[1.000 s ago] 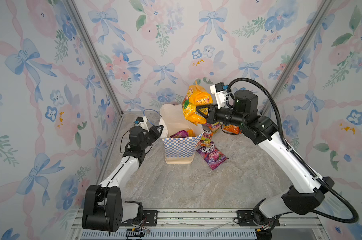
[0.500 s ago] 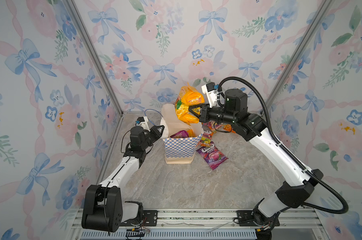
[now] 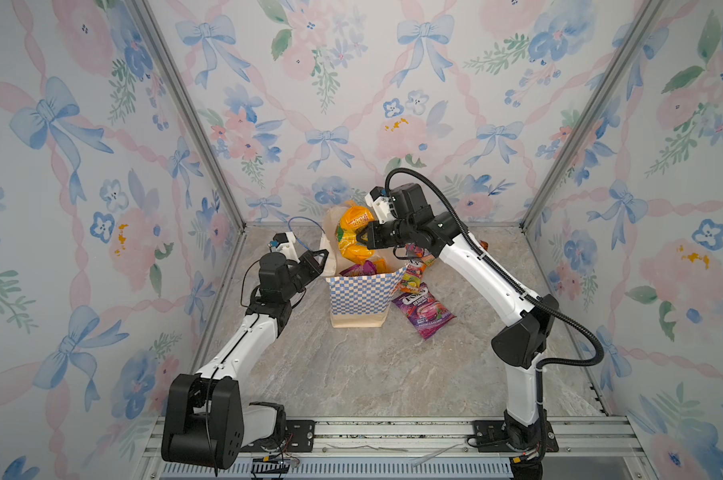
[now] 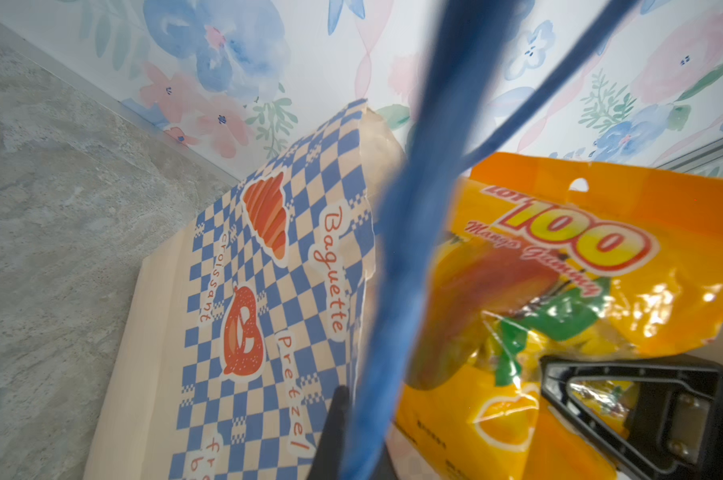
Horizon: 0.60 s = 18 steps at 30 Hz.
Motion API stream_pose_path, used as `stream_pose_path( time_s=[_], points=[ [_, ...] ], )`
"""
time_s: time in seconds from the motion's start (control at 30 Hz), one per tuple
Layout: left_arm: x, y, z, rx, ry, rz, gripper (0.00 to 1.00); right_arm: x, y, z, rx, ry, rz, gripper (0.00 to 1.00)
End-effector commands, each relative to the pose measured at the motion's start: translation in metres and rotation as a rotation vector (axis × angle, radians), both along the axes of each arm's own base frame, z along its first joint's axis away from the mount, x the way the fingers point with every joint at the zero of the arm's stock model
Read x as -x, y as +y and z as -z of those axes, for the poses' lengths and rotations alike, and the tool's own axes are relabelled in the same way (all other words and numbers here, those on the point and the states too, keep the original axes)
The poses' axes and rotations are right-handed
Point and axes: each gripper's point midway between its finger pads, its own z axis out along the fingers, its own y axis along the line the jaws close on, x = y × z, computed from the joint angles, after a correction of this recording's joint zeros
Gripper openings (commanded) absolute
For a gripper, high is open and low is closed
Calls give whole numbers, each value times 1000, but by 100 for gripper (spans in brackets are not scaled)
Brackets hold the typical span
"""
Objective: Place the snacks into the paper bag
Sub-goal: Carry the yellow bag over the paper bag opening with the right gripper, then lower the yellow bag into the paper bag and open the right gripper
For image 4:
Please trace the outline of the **yellow mango gummy bag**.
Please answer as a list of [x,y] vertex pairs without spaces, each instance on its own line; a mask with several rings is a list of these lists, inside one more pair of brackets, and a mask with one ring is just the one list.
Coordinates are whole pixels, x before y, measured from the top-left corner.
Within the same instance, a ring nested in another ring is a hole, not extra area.
[[[497,154],[459,188],[395,426],[445,479],[627,476],[543,398],[543,358],[695,357],[722,327],[723,179]],[[575,396],[627,435],[633,383]]]

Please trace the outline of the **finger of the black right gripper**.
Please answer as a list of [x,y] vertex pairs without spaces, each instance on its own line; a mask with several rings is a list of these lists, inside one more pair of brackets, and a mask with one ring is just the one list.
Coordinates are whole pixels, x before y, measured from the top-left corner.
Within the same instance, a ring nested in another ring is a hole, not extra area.
[[[723,479],[723,366],[690,355],[583,362],[547,356],[541,394],[631,479]],[[586,381],[629,381],[627,435],[575,396]]]

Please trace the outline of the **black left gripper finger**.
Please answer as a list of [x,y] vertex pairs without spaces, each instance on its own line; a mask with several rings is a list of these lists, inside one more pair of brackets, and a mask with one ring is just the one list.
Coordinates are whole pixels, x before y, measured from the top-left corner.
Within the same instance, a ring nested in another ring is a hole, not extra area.
[[[351,411],[352,398],[348,386],[339,386],[332,398],[327,421],[314,457],[307,480],[341,479],[342,460],[346,444],[347,417]],[[369,479],[397,480],[397,473],[387,446],[381,448],[375,469]]]

